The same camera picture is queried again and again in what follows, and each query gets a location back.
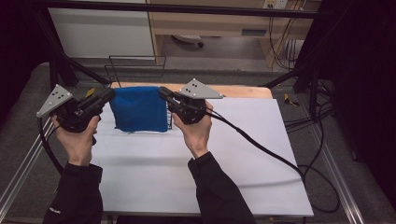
white cabinet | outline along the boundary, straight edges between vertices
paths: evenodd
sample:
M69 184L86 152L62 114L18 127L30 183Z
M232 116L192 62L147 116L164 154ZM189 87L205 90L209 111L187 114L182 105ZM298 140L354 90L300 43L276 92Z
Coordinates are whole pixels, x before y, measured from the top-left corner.
M145 0L96 0L146 3ZM75 58L154 55L147 12L50 8L65 53Z

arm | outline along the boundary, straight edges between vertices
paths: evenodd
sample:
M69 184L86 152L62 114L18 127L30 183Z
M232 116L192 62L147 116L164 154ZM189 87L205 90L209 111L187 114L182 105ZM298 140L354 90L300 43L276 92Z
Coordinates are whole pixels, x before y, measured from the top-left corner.
M59 181L57 194L44 217L44 224L100 223L103 213L99 183L102 168L90 164L92 137L96 133L98 117L93 117L82 133L69 133L59 128L56 135L68 155ZM59 126L56 117L52 118Z
M213 106L206 102L211 112ZM207 149L212 121L209 116L192 125L184 125L173 114L175 125L183 132L184 140L194 159L189 169L197 186L196 196L205 224L253 224L256 223L241 192L220 168Z

wrist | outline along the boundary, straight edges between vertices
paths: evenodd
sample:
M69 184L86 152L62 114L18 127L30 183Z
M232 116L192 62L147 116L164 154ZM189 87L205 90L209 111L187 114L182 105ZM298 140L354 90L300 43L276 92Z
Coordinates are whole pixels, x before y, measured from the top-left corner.
M207 147L205 147L205 148L202 148L202 149L195 149L195 150L192 150L191 153L192 153L192 156L193 156L195 159L198 159L198 158L204 156L208 151L209 151L209 150L207 149Z
M74 158L74 159L69 158L69 160L67 162L72 165L76 165L76 166L89 166L90 165L90 161L76 159L76 158Z

hand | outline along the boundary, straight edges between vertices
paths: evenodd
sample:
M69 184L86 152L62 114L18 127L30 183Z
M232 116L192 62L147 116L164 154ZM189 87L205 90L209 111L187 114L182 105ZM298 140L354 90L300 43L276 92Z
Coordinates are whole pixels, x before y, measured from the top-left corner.
M82 133L70 133L62 127L56 130L56 137L64 146L69 157L68 162L78 166L88 166L92 159L92 138L96 133L99 117L91 119L87 129ZM54 127L59 127L56 116L52 117Z
M213 106L206 101L207 112L212 113ZM185 125L177 114L172 113L175 125L183 132L184 142L195 159L203 156L208 152L207 141L209 140L212 120L205 115L198 123Z

black curtain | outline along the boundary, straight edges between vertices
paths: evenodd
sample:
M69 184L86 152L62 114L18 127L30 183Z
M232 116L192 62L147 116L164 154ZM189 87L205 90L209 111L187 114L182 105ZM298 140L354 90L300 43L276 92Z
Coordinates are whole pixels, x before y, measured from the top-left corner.
M333 102L349 142L396 209L396 2L323 0L322 4L329 2L347 11L338 10L342 19L330 26L313 26L299 57L308 55L335 27L322 46L329 50L317 55L319 78L334 82Z
M47 10L44 11L44 17L50 28L55 30ZM1 0L0 124L4 122L10 108L18 101L31 71L50 60L49 50L41 30L35 23L29 1Z

